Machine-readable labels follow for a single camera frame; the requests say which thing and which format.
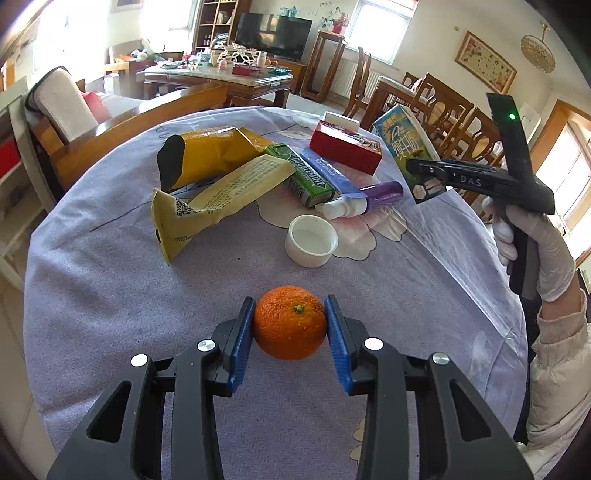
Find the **windowsill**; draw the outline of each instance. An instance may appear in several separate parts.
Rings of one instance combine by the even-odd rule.
[[[345,50],[354,51],[356,55],[357,55],[357,54],[359,54],[359,50],[358,50],[357,48],[354,48],[354,47],[349,47],[348,45],[345,47]],[[371,57],[371,61],[372,61],[372,62],[373,62],[373,61],[378,61],[378,62],[380,62],[382,65],[384,65],[384,66],[386,66],[386,67],[390,67],[391,69],[394,69],[394,70],[396,70],[397,72],[399,72],[399,71],[400,71],[400,69],[399,69],[399,68],[397,68],[397,67],[395,67],[395,66],[393,65],[393,63],[396,61],[396,58],[395,58],[395,59],[392,61],[392,63],[390,63],[388,60],[382,60],[382,59],[380,59],[379,57],[373,57],[373,56],[372,56],[372,57]]]

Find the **sleeve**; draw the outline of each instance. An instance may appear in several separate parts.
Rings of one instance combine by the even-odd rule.
[[[528,418],[530,449],[543,449],[564,436],[591,404],[591,336],[586,322],[586,295],[581,290],[579,312],[557,320],[538,315],[540,336],[532,348],[531,404]]]

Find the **sleeve cuff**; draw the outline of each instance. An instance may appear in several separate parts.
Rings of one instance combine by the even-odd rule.
[[[587,295],[583,290],[579,290],[581,298],[581,309],[578,312],[571,313],[566,317],[556,320],[544,320],[538,312],[538,325],[540,326],[539,343],[549,345],[558,343],[574,336],[586,324]]]

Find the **metal pin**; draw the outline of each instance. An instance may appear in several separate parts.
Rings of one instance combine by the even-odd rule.
[[[443,352],[434,353],[431,358],[437,365],[447,365],[449,363],[449,356]]]
[[[143,353],[140,353],[138,355],[135,355],[131,359],[131,364],[134,367],[143,367],[147,363],[148,363],[148,355],[144,355]]]
[[[213,350],[215,347],[216,347],[216,342],[211,340],[211,338],[201,340],[197,344],[197,348],[199,348],[199,350],[202,352],[209,352],[210,350]]]
[[[363,344],[367,350],[381,350],[384,347],[383,341],[375,337],[366,338]]]

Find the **hand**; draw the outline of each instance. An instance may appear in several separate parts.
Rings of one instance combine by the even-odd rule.
[[[495,213],[492,199],[487,198],[483,207],[488,213]],[[553,302],[561,297],[571,286],[574,277],[574,258],[564,243],[560,232],[542,213],[534,213],[515,205],[506,207],[506,216],[517,228],[525,232],[538,244],[540,256],[540,276],[538,292],[542,300]],[[517,259],[517,249],[513,245],[513,227],[498,215],[493,216],[492,230],[503,265]]]

